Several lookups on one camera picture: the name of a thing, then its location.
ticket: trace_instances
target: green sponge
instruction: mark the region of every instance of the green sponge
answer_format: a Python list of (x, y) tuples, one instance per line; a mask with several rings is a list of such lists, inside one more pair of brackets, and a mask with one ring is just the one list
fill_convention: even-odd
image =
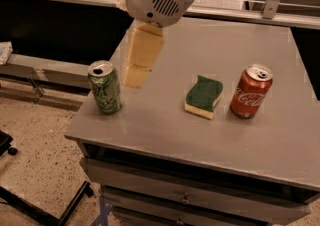
[(198, 82), (190, 89), (185, 100), (185, 110), (212, 119), (214, 107), (220, 100), (223, 85), (220, 81), (198, 76)]

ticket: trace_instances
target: soda can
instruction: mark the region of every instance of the soda can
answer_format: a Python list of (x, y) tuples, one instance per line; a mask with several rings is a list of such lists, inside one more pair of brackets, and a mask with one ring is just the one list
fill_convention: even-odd
[(118, 72), (109, 61), (96, 61), (89, 66), (88, 79), (98, 108), (112, 114), (121, 108)]
[(231, 111), (245, 119), (256, 115), (273, 82), (271, 69), (261, 64), (252, 64), (241, 74), (232, 98)]

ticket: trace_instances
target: coca-cola logo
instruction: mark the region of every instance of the coca-cola logo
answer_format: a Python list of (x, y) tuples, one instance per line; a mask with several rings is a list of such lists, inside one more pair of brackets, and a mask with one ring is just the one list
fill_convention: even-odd
[(244, 93), (241, 88), (237, 88), (238, 101), (244, 103), (246, 106), (260, 106), (265, 94)]

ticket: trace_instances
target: can top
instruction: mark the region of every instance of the can top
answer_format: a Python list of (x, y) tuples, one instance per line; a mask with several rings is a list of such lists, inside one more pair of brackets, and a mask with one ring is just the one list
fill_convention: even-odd
[(105, 77), (109, 75), (114, 69), (114, 66), (109, 61), (96, 61), (93, 62), (88, 69), (88, 73), (94, 77)]
[(269, 81), (273, 77), (272, 70), (262, 64), (251, 64), (247, 67), (248, 75), (257, 81)]

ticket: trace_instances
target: caster wheel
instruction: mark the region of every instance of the caster wheel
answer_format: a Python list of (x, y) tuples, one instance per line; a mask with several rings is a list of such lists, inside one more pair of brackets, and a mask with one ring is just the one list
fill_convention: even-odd
[(87, 196), (90, 198), (94, 195), (94, 192), (93, 190), (89, 187), (87, 190), (86, 190), (86, 194)]
[(18, 153), (18, 150), (16, 148), (9, 148), (8, 149), (8, 153), (11, 155), (11, 156), (14, 156)]

